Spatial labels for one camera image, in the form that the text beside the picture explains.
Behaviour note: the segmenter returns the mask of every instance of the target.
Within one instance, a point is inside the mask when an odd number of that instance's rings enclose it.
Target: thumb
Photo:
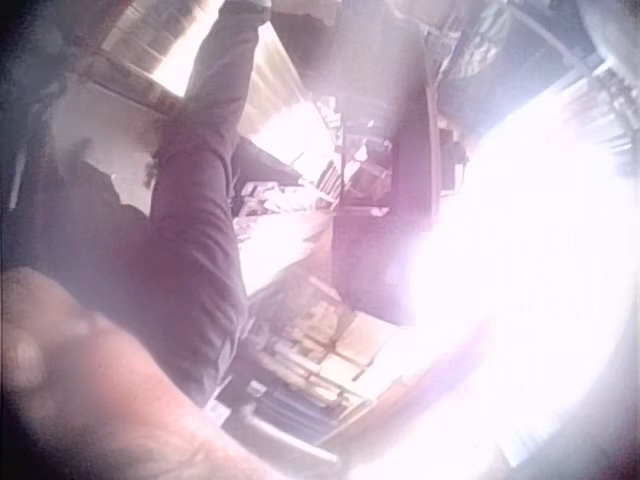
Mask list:
[[[2,388],[20,392],[40,386],[45,379],[42,352],[35,340],[23,330],[2,325]]]

